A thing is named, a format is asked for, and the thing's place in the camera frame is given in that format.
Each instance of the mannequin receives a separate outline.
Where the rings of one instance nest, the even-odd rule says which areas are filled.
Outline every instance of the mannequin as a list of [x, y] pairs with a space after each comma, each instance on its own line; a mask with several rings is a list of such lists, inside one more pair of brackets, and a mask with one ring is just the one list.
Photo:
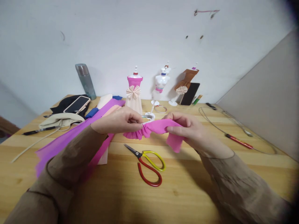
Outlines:
[[147, 112], [145, 114], [149, 114], [149, 115], [152, 115], [152, 116], [155, 117], [155, 115], [153, 114], [153, 109], [156, 105], [159, 105], [158, 100], [161, 99], [163, 89], [166, 86], [167, 82], [170, 80], [170, 77], [168, 76], [170, 70], [171, 70], [171, 68], [168, 68], [168, 65], [165, 65], [164, 68], [161, 68], [161, 75], [157, 75], [155, 77], [156, 88], [152, 92], [152, 98], [153, 98], [152, 105], [153, 105], [153, 107], [152, 107], [151, 112]]
[[129, 81], [129, 88], [126, 91], [126, 106], [132, 108], [133, 110], [137, 111], [140, 115], [142, 115], [141, 99], [139, 95], [141, 93], [140, 84], [143, 80], [143, 77], [138, 75], [137, 66], [135, 66], [135, 72], [133, 73], [133, 75], [130, 75], [127, 78]]
[[174, 87], [174, 90], [177, 93], [177, 95], [170, 101], [168, 101], [170, 105], [177, 106], [178, 104], [175, 101], [177, 100], [179, 95], [185, 94], [188, 91], [191, 84], [191, 80], [199, 72], [199, 70], [196, 69], [197, 64], [198, 63], [196, 63], [192, 69], [186, 69], [184, 71], [184, 73], [186, 73], [185, 78]]

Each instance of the brown paper dress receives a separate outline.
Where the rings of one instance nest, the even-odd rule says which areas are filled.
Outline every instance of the brown paper dress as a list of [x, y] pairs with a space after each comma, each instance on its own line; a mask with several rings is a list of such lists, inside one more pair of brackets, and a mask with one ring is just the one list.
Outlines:
[[181, 86], [186, 86], [187, 89], [190, 87], [191, 80], [194, 78], [194, 76], [199, 72], [199, 70], [191, 70], [191, 69], [186, 69], [184, 73], [186, 73], [185, 78], [180, 81], [175, 87], [174, 90], [176, 91], [177, 88]]

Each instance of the black fabric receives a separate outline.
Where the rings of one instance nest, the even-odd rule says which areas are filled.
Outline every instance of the black fabric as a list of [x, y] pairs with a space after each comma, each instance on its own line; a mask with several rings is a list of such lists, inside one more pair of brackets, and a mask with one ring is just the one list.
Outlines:
[[[68, 107], [70, 106], [79, 96], [85, 96], [85, 97], [88, 97], [86, 94], [84, 95], [76, 95], [76, 96], [70, 96], [70, 97], [67, 97], [65, 99], [63, 99], [62, 101], [60, 101], [59, 105], [57, 107], [53, 107], [51, 108], [51, 111], [53, 111], [52, 114], [59, 114], [59, 113], [63, 113], [63, 111]], [[88, 110], [88, 106], [89, 106], [89, 103], [86, 105], [85, 109], [82, 110], [79, 115], [81, 117], [83, 117], [85, 119], [85, 113], [86, 111]]]

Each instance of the scissors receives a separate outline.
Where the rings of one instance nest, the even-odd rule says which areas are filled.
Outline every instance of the scissors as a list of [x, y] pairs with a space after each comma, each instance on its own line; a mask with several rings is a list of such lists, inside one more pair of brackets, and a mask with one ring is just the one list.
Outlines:
[[[154, 171], [158, 175], [158, 177], [159, 177], [159, 180], [157, 182], [150, 182], [149, 180], [147, 180], [144, 177], [144, 175], [142, 173], [142, 169], [141, 169], [140, 163], [137, 163], [138, 164], [139, 174], [140, 174], [141, 178], [144, 180], [144, 182], [147, 183], [149, 186], [152, 186], [152, 187], [158, 187], [158, 186], [160, 186], [161, 183], [162, 183], [162, 177], [161, 177], [161, 174], [157, 170], [164, 171], [165, 167], [166, 167], [165, 166], [165, 162], [161, 158], [161, 156], [159, 154], [153, 152], [153, 151], [143, 151], [143, 153], [140, 153], [140, 152], [137, 152], [136, 150], [134, 150], [133, 148], [131, 148], [130, 146], [128, 146], [127, 144], [124, 144], [124, 145], [138, 158], [138, 160], [139, 160], [140, 163], [142, 163], [144, 166], [146, 166], [150, 170]], [[154, 164], [154, 162], [151, 161], [151, 159], [146, 155], [147, 153], [153, 153], [153, 154], [155, 154], [161, 160], [161, 162], [162, 162], [162, 168], [157, 167], [157, 165]], [[153, 167], [156, 168], [157, 170], [155, 170], [154, 168], [150, 167], [145, 162], [143, 162], [142, 159], [141, 159], [142, 156], [145, 157], [149, 161], [149, 163], [151, 165], [153, 165]]]

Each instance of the magenta paper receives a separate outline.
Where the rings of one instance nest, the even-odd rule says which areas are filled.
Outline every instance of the magenta paper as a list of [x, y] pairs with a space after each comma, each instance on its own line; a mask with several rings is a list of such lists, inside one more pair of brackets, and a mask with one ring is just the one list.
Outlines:
[[[168, 126], [182, 127], [180, 124], [176, 123], [175, 121], [173, 121], [171, 119], [156, 120], [156, 121], [144, 124], [143, 128], [139, 131], [124, 133], [124, 136], [126, 138], [130, 138], [130, 139], [141, 140], [142, 136], [149, 138], [150, 133], [152, 131], [157, 134], [167, 133]], [[172, 150], [174, 152], [179, 153], [183, 140], [184, 140], [184, 137], [169, 133], [166, 143], [172, 148]]]

